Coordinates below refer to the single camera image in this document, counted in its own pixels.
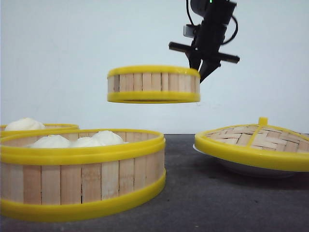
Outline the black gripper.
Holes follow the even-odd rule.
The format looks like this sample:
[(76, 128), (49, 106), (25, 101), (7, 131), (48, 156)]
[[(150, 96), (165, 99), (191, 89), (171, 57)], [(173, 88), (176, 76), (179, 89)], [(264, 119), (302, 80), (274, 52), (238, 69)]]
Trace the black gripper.
[(202, 21), (199, 31), (190, 46), (170, 42), (169, 49), (186, 54), (190, 68), (199, 70), (200, 83), (202, 83), (212, 72), (221, 66), (221, 61), (238, 63), (238, 56), (220, 53), (222, 45), (231, 42), (238, 33), (238, 22), (229, 39), (225, 39), (227, 25), (224, 23), (207, 23)]

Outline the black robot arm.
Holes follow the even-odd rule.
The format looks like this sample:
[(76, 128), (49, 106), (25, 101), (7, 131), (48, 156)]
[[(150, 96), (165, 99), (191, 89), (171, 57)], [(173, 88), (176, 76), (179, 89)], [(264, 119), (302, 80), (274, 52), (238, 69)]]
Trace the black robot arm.
[(186, 1), (190, 24), (183, 27), (183, 35), (193, 41), (190, 46), (170, 42), (169, 49), (185, 53), (189, 67), (199, 72), (200, 82), (220, 67), (221, 61), (240, 61), (238, 56), (219, 52), (238, 32), (238, 22), (233, 16), (236, 5), (230, 0)]

